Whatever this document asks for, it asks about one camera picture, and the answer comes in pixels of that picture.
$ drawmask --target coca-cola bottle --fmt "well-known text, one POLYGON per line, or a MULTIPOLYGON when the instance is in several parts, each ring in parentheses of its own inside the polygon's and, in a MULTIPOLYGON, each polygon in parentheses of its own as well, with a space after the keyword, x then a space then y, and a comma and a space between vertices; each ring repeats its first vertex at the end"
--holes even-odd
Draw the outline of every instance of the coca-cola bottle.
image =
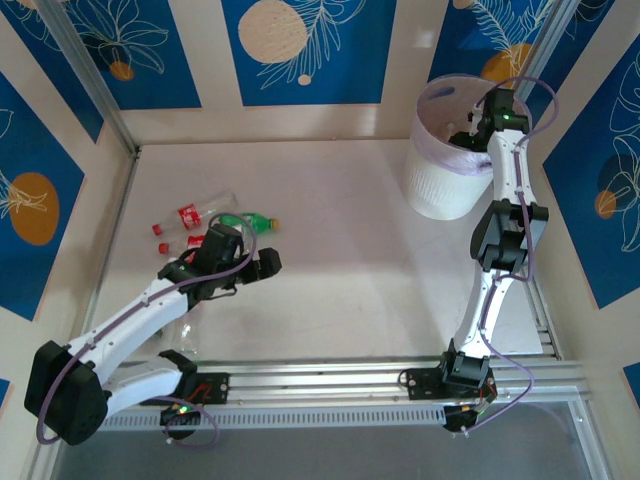
POLYGON ((187 238, 176 238, 158 245, 158 252, 162 255, 180 255, 190 248, 198 248, 204 241, 204 235, 189 236, 187 238))
POLYGON ((192 230, 220 212, 233 212, 238 207, 236 196, 231 190, 225 190, 206 200, 190 203, 171 212, 160 223, 151 228, 156 235, 175 230, 192 230))

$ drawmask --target orange circle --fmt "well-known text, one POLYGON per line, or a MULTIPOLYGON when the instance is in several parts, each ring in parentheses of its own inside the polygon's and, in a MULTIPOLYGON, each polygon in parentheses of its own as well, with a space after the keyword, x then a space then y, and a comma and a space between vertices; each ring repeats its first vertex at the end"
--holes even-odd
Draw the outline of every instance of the orange circle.
POLYGON ((462 10, 465 8, 469 8, 474 3, 476 3, 476 0, 453 0, 453 8, 462 10))
POLYGON ((609 190, 603 190, 596 197, 596 213, 605 220, 616 213, 616 196, 609 190))
POLYGON ((496 83, 509 77, 517 76, 520 73, 520 68, 522 68, 525 60, 527 59, 530 50, 531 45, 529 43, 518 43, 513 45, 509 50, 504 50, 491 57, 482 69, 480 76, 496 83))
POLYGON ((128 82, 129 80, 133 80, 133 68, 128 63, 115 61, 111 65, 109 65, 109 72, 111 75, 116 77, 116 79, 122 82, 128 82))
POLYGON ((311 85, 311 77, 309 75, 300 75, 298 77, 298 83, 303 87, 306 87, 307 85, 311 85))
POLYGON ((18 191, 9 193, 9 197, 18 199, 11 207, 11 225, 18 236, 27 243, 40 247, 51 241, 58 227, 60 205, 56 188, 47 177, 39 173, 23 173, 11 184, 18 191), (27 194, 38 207, 30 206, 21 200, 21 194, 27 194))

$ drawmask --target white bin liner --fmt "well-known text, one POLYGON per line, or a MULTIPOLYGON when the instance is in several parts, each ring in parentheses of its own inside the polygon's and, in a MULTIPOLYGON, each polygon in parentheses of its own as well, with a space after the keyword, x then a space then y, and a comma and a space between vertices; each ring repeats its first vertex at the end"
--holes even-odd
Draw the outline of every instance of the white bin liner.
MULTIPOLYGON (((447 75, 429 82, 418 97, 403 181, 405 198, 418 213, 436 220, 460 218, 491 183, 488 154, 447 142, 469 131, 469 112, 494 85, 479 77, 447 75)), ((529 115, 518 100, 514 110, 529 115)))

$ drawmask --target wire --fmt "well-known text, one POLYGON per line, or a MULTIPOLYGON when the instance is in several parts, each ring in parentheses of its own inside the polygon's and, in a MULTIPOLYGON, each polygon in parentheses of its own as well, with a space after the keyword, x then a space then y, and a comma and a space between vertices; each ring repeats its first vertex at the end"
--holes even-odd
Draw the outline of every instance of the wire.
POLYGON ((402 370, 398 374, 398 385, 400 385, 401 387, 404 387, 404 388, 409 388, 409 380, 408 379, 407 379, 406 382, 404 382, 404 383, 402 382, 402 375, 405 375, 405 377, 406 377, 406 375, 408 375, 408 374, 409 374, 409 371, 406 370, 406 369, 402 370))
MULTIPOLYGON (((527 239, 527 257, 528 257, 528 259, 527 259, 527 275, 526 276, 519 276, 519 275, 515 275, 515 274, 508 274, 508 275, 501 275, 501 276, 499 276, 497 278, 494 278, 494 280, 492 282, 492 285, 491 285, 491 288, 489 290, 489 293, 487 295, 487 299, 485 301, 484 308, 482 309, 482 314, 481 314, 480 323, 479 323, 478 328, 480 330, 480 338, 482 338, 482 341, 487 346, 489 351, 493 355, 498 357, 499 359, 510 363, 511 365, 516 367, 518 370, 520 370, 521 372, 525 373, 527 375, 527 377, 529 377, 529 385, 527 386, 527 388, 525 388, 525 390, 520 395, 518 395, 515 399, 513 399, 513 401, 509 402, 505 407, 501 408, 500 410, 498 410, 497 412, 493 413, 489 417, 485 418, 481 422, 476 423, 472 427, 469 427, 469 428, 465 429, 464 430, 465 435, 468 434, 469 432, 472 432, 473 430, 476 430, 476 429, 480 428, 482 425, 485 425, 486 423, 488 423, 491 420, 499 417, 503 413, 507 412, 508 410, 510 410, 511 408, 516 406, 519 402, 522 401, 522 399, 525 396, 527 396, 531 392, 531 390, 533 390, 533 387, 536 384, 535 376, 533 375, 531 370, 529 370, 524 365, 516 362, 515 360, 507 357, 506 355, 503 355, 498 350, 496 350, 493 347, 493 345, 491 345, 491 342, 487 339, 487 337, 485 335, 487 317, 488 317, 488 313, 489 313, 489 307, 491 306, 491 302, 493 301, 493 297, 495 296, 495 293, 496 293, 496 291, 498 289, 498 283, 501 280, 505 279, 505 278, 511 278, 513 280, 517 280, 517 281, 520 281, 520 282, 528 282, 533 278, 534 259, 535 259, 535 257, 534 257, 534 249, 533 249, 533 236, 531 234, 531 219, 529 218, 529 210, 527 208, 527 204, 526 204, 526 201, 525 201, 525 198, 524 198, 524 192, 522 191, 522 168, 520 167, 520 149, 522 148, 522 146, 524 145, 524 143, 526 141, 530 140, 533 136, 535 136, 535 135, 539 134, 540 132, 542 132, 542 131, 546 130, 547 128, 549 128, 551 126, 551 124, 553 122, 555 122, 555 120, 558 118, 558 114, 560 112, 560 102, 558 100, 558 96, 556 95, 556 92, 554 92, 553 89, 546 82, 540 80, 539 78, 534 78, 534 77, 511 77, 511 78, 507 78, 506 80, 503 80, 502 82, 494 85, 493 88, 491 88, 491 90, 489 90, 489 92, 491 92, 492 90, 495 90, 496 88, 499 88, 500 86, 504 85, 505 83, 513 82, 513 81, 516 81, 516 80, 534 82, 534 83, 540 85, 541 87, 543 87, 547 92, 549 92, 549 94, 551 94, 551 98, 553 100, 554 108, 553 108, 553 114, 551 116, 551 119, 549 121, 547 121, 541 127, 534 128, 528 134, 523 136, 518 141, 518 143, 516 143, 515 148, 514 148, 514 153, 513 153, 513 158, 514 158, 514 163, 515 163, 515 168, 516 168, 516 180, 517 180, 516 195, 518 197, 518 200, 520 201, 520 206, 522 208, 522 218, 523 218, 523 222, 524 222, 524 231, 525 231, 525 237, 527 239)), ((476 107, 478 107, 484 101, 484 99, 487 97, 487 94, 489 92, 487 92, 476 103, 476 107)))
POLYGON ((195 400, 195 398, 198 396, 198 394, 200 392, 202 392, 203 390, 206 390, 206 393, 204 393, 202 395, 202 401, 204 402, 206 400, 206 398, 209 396, 209 394, 211 393, 211 385, 207 385, 206 383, 201 383, 200 385, 198 385, 198 388, 196 388, 191 395, 189 395, 187 397, 187 400, 192 402, 193 400, 195 400))
MULTIPOLYGON (((98 332, 96 334, 96 336, 92 339, 91 344, 87 343, 85 345, 83 345, 80 350, 78 350, 78 352, 71 357, 71 359, 67 362, 67 364, 62 368, 62 370, 60 370, 60 373, 58 373, 58 376, 54 379, 53 383, 51 384, 51 387, 49 387, 49 391, 47 392, 43 402, 42 402, 42 407, 40 408, 40 414, 38 415, 38 423, 36 425, 36 438, 38 439, 38 442, 42 445, 52 445, 53 443, 56 443, 58 440, 60 440, 60 437, 58 435, 56 435, 55 437, 52 438, 45 438, 44 436, 44 432, 45 432, 45 418, 47 416, 47 411, 49 410, 49 407, 51 406, 51 401, 53 400, 53 396, 55 395, 56 391, 58 390, 58 388, 60 387, 60 384, 62 383, 62 380, 65 378, 65 376, 67 375, 67 373, 69 373, 69 370, 71 370, 71 368, 73 367, 73 365, 75 365, 76 362, 78 362, 89 350, 91 350, 93 347, 95 347, 95 345, 100 342, 105 336, 107 336, 111 331, 113 331, 114 329, 116 329, 117 327, 119 327, 122 323, 124 323, 125 321, 127 321, 129 318, 131 318, 132 315, 134 315, 135 313, 137 313, 138 311, 142 310, 143 308, 145 308, 146 306, 148 306, 149 304, 151 304, 152 302, 155 302, 156 300, 164 297, 165 295, 174 292, 182 287, 185 287, 187 285, 192 285, 194 283, 200 283, 200 282, 209 282, 212 280, 218 280, 220 278, 225 278, 228 277, 230 275, 234 275, 235 273, 238 273, 240 270, 242 270, 244 267, 246 267, 247 265, 249 265, 249 263, 253 260, 253 256, 255 255, 256 252, 256 247, 258 244, 258 237, 256 234, 256 231, 254 230, 253 226, 251 225, 250 222, 248 222, 244 217, 241 217, 239 215, 236 215, 234 213, 218 213, 216 215, 214 215, 211 220, 209 220, 209 228, 211 228, 211 226, 213 225, 213 222, 215 222, 218 218, 225 216, 225 215, 230 215, 232 217, 237 218, 238 220, 240 220, 242 223, 244 223, 247 228, 249 229, 249 232, 251 233, 251 238, 252 238, 252 245, 251 245, 251 250, 249 251, 249 254, 247 255, 247 257, 240 262, 240 264, 236 265, 235 267, 226 270, 224 272, 218 272, 218 273, 214 273, 211 275, 205 275, 202 277, 196 277, 196 278, 190 278, 188 280, 184 280, 182 282, 176 283, 175 285, 171 285, 169 287, 163 288, 162 290, 154 293, 153 295, 149 296, 149 298, 147 299, 147 302, 138 302, 135 305, 133 305, 130 309, 128 309, 127 311, 125 311, 124 313, 122 313, 120 316, 118 316, 113 322, 111 322, 109 325, 107 325, 103 330, 101 330, 100 332, 98 332)), ((209 418, 209 414, 204 412, 204 409, 200 409, 199 407, 194 407, 192 403, 186 402, 185 400, 182 399, 173 399, 170 401, 175 401, 175 403, 178 404, 182 404, 182 405, 186 405, 190 408, 195 408, 196 410, 198 410, 201 414, 203 414, 205 417, 209 418)))
POLYGON ((487 387, 489 387, 489 390, 491 390, 491 393, 493 393, 497 397, 498 391, 496 390, 496 387, 491 385, 489 382, 485 382, 485 384, 487 385, 487 387))
POLYGON ((209 412, 207 412, 205 410, 204 406, 196 405, 195 403, 191 403, 188 400, 183 400, 181 398, 171 397, 171 396, 155 397, 154 400, 162 400, 162 401, 165 401, 165 402, 177 403, 179 405, 184 405, 186 407, 192 408, 193 410, 196 410, 198 413, 200 413, 200 415, 202 415, 204 418, 209 420, 209 422, 211 422, 211 425, 213 425, 213 429, 215 430, 215 434, 213 436, 213 440, 211 440, 211 441, 209 441, 207 443, 202 443, 202 444, 198 444, 198 445, 191 445, 191 444, 187 444, 187 443, 183 443, 183 442, 180 442, 178 440, 175 440, 175 439, 173 439, 173 438, 171 438, 169 436, 169 426, 171 425, 171 421, 169 421, 164 426, 164 434, 167 437, 167 443, 169 445, 175 445, 176 447, 188 448, 188 449, 194 449, 194 450, 205 450, 207 448, 211 448, 211 447, 215 446, 218 443, 218 441, 220 440, 220 426, 218 425, 218 422, 216 421, 214 416, 211 415, 209 412))
POLYGON ((461 405, 460 406, 460 410, 456 410, 455 412, 445 412, 444 416, 445 417, 450 417, 452 415, 459 415, 461 413, 468 413, 472 410, 472 408, 469 405, 461 405))

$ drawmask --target plastic bottle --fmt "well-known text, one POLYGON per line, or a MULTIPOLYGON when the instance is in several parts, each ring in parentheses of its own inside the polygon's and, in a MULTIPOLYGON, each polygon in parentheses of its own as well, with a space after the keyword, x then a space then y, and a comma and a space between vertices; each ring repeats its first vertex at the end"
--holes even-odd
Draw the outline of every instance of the plastic bottle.
POLYGON ((151 227, 153 233, 162 235, 172 230, 198 228, 218 212, 232 212, 238 206, 236 196, 225 190, 206 200, 191 203, 171 212, 163 221, 151 227))
POLYGON ((253 237, 251 236, 251 232, 246 227, 246 225, 236 225, 235 228, 242 235, 242 243, 244 245, 244 251, 240 252, 240 254, 249 253, 251 251, 251 247, 253 247, 253 237))
MULTIPOLYGON (((240 214, 245 220, 251 223, 256 233, 259 235, 267 230, 278 230, 280 228, 280 221, 277 218, 267 218, 259 213, 245 212, 240 214)), ((220 223, 228 225, 230 227, 237 227, 238 225, 244 225, 239 219, 235 217, 221 217, 220 223)))
POLYGON ((190 248, 198 248, 204 241, 204 235, 190 236, 185 238, 177 238, 168 242, 162 242, 158 245, 158 252, 162 255, 180 255, 190 248))

